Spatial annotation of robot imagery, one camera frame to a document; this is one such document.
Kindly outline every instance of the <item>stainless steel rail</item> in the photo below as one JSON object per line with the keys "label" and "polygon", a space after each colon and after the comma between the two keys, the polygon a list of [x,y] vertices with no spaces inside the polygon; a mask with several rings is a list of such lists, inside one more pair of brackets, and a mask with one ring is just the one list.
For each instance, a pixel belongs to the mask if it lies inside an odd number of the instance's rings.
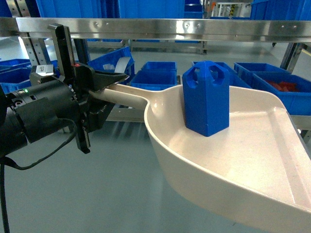
{"label": "stainless steel rail", "polygon": [[0,36],[48,38],[47,26],[70,28],[72,38],[311,42],[310,21],[119,18],[0,18]]}

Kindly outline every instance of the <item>gray floor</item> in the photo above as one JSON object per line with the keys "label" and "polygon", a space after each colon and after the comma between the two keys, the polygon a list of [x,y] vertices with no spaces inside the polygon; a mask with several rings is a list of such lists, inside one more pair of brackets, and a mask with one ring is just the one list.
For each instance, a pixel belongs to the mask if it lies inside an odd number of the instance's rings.
{"label": "gray floor", "polygon": [[[138,71],[146,61],[266,62],[279,66],[286,44],[210,42],[207,55],[133,52]],[[55,59],[52,48],[51,58]],[[91,57],[102,53],[92,50]],[[0,41],[2,60],[26,58],[18,40]],[[295,73],[309,78],[302,54]],[[55,133],[10,155],[21,165],[48,154],[68,135]],[[166,182],[143,123],[106,122],[90,135],[91,153],[71,142],[27,171],[6,168],[13,233],[262,233],[210,213],[179,196]]]}

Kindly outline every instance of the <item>red component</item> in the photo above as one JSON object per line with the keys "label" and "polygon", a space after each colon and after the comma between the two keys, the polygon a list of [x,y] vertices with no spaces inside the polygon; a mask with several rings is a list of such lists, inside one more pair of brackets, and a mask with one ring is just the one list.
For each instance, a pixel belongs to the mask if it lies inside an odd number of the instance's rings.
{"label": "red component", "polygon": [[266,82],[268,84],[270,84],[271,86],[273,86],[275,89],[277,89],[278,91],[283,91],[283,92],[299,92],[299,90],[297,89],[297,84],[296,83],[289,83],[289,82],[280,82],[280,83],[276,83],[270,80],[266,80]]}

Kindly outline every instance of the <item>blue storage bin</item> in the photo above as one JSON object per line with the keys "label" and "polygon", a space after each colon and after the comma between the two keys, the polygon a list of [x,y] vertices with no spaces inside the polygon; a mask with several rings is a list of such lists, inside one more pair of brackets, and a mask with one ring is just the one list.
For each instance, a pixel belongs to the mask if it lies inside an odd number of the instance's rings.
{"label": "blue storage bin", "polygon": [[133,87],[152,91],[161,91],[175,85],[177,74],[173,70],[140,70],[131,81]]}
{"label": "blue storage bin", "polygon": [[135,61],[132,57],[129,47],[124,47],[122,49],[118,49],[113,52],[107,53],[99,58],[89,61],[87,64],[90,67],[93,67],[93,69],[95,70],[113,73],[114,69],[105,69],[104,66],[116,67],[117,62],[121,57],[130,57],[130,61],[128,62],[125,70],[125,73],[130,77],[126,81],[122,82],[122,84],[127,84],[135,76],[135,67],[134,67]]}
{"label": "blue storage bin", "polygon": [[238,76],[244,80],[249,86],[253,86],[253,73],[258,72],[275,72],[290,74],[287,70],[279,67],[275,67],[267,63],[235,63],[234,69],[238,73]]}
{"label": "blue storage bin", "polygon": [[256,0],[251,19],[311,20],[310,0]]}
{"label": "blue storage bin", "polygon": [[146,62],[142,70],[171,70],[177,72],[176,62]]}
{"label": "blue storage bin", "polygon": [[30,68],[19,68],[0,73],[0,85],[5,94],[31,86]]}
{"label": "blue storage bin", "polygon": [[182,18],[185,0],[118,0],[120,18]]}
{"label": "blue storage bin", "polygon": [[[286,73],[258,73],[254,74],[252,88],[268,91],[275,94],[284,104],[291,115],[311,115],[311,82]],[[300,92],[282,92],[271,86],[267,81],[275,83],[289,82],[296,83]]]}
{"label": "blue storage bin", "polygon": [[242,79],[238,77],[238,74],[235,70],[233,70],[230,66],[228,66],[225,62],[215,62],[217,65],[227,69],[229,71],[229,85],[230,86],[237,86],[237,87],[244,87],[252,89],[249,85],[246,84]]}
{"label": "blue storage bin", "polygon": [[295,20],[311,20],[311,1],[301,1]]}
{"label": "blue storage bin", "polygon": [[265,20],[269,0],[255,0],[252,3],[251,19]]}
{"label": "blue storage bin", "polygon": [[200,41],[198,41],[198,40],[175,40],[175,43],[194,43],[194,44],[199,44]]}
{"label": "blue storage bin", "polygon": [[185,5],[187,4],[201,4],[200,0],[185,0]]}
{"label": "blue storage bin", "polygon": [[203,12],[201,4],[185,4],[185,12]]}
{"label": "blue storage bin", "polygon": [[184,18],[203,18],[203,12],[185,12]]}
{"label": "blue storage bin", "polygon": [[250,20],[249,17],[211,17],[210,19]]}
{"label": "blue storage bin", "polygon": [[29,59],[13,59],[0,62],[0,72],[8,69],[31,67]]}
{"label": "blue storage bin", "polygon": [[36,0],[41,17],[102,18],[101,0]]}
{"label": "blue storage bin", "polygon": [[9,9],[6,0],[0,0],[0,17],[12,17],[11,11]]}

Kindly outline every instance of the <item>white scoop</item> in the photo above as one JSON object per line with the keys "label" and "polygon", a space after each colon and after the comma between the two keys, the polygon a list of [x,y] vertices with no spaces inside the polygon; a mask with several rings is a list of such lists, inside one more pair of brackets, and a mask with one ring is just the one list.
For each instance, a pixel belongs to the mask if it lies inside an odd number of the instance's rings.
{"label": "white scoop", "polygon": [[230,126],[186,128],[182,86],[154,92],[114,85],[93,96],[139,109],[169,184],[196,205],[280,233],[311,231],[311,160],[274,95],[230,87]]}

